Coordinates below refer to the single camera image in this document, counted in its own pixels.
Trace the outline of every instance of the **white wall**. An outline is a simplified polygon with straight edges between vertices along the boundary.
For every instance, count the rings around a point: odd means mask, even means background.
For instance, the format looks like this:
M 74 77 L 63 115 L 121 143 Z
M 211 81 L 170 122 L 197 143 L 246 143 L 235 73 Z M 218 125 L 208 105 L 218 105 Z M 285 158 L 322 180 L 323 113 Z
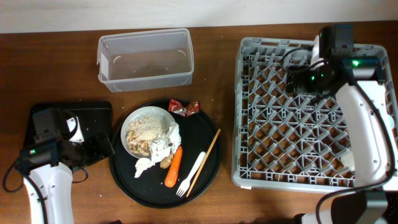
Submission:
M 398 19 L 398 0 L 0 0 L 0 33 Z

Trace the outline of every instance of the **fork handle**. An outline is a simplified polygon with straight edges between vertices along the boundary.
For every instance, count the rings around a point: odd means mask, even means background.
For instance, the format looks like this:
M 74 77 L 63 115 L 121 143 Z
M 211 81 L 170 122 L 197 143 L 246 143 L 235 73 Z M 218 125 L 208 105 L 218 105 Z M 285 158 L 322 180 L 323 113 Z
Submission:
M 197 160 L 195 161 L 195 164 L 193 165 L 191 172 L 189 172 L 189 175 L 187 177 L 187 179 L 189 181 L 191 181 L 193 175 L 197 172 L 197 170 L 200 167 L 200 164 L 203 162 L 203 159 L 205 158 L 206 152 L 201 152 L 197 158 Z

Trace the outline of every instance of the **clear plastic bin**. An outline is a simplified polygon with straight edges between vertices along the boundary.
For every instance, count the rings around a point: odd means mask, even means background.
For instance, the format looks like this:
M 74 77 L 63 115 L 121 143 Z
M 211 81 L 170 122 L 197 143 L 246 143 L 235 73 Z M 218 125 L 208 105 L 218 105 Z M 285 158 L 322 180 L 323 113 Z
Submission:
M 98 79 L 111 92 L 189 85 L 193 49 L 187 29 L 106 35 L 99 39 Z

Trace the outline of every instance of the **wooden chopstick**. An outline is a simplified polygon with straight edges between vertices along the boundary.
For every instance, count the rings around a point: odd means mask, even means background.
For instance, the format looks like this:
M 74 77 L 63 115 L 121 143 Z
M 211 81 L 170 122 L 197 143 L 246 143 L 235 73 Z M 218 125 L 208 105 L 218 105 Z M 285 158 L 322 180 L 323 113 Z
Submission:
M 203 168 L 203 166 L 205 165 L 205 162 L 206 162 L 206 160 L 207 160 L 207 157 L 209 156 L 211 150 L 213 149 L 214 144 L 216 143 L 216 140 L 217 140 L 218 135 L 220 134 L 220 131 L 221 131 L 221 129 L 219 129 L 219 130 L 217 131 L 217 134 L 216 134 L 216 136 L 214 137 L 213 142 L 211 143 L 211 145 L 210 145 L 210 147 L 209 147 L 209 150 L 207 150 L 206 156 L 205 156 L 203 162 L 200 164 L 200 167 L 199 167 L 199 169 L 198 169 L 198 172 L 197 172 L 197 174 L 196 174 L 196 176 L 195 176 L 195 178 L 194 178 L 194 180 L 193 180 L 191 186 L 189 187 L 189 191 L 188 191 L 188 193 L 187 193 L 187 197 L 188 197 L 189 193 L 191 193 L 191 190 L 192 190 L 193 186 L 195 185 L 195 182 L 197 181 L 197 178 L 198 178 L 198 176 L 199 176 L 199 174 L 200 174 L 200 171 L 201 171 L 201 169 Z

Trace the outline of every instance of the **gray plastic crate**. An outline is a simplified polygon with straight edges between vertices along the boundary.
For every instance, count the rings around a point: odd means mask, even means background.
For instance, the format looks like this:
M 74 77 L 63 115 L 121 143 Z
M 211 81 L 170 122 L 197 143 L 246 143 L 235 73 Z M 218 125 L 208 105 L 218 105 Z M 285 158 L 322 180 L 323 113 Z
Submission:
M 287 95 L 280 60 L 286 51 L 312 41 L 247 37 L 236 56 L 232 181 L 240 187 L 327 193 L 353 187 L 354 172 L 341 163 L 349 152 L 346 123 L 334 98 Z M 387 77 L 387 112 L 397 124 L 397 104 L 387 52 L 355 44 L 358 55 L 375 55 Z M 308 65 L 311 52 L 299 50 L 284 66 Z M 396 126 L 393 130 L 397 136 Z

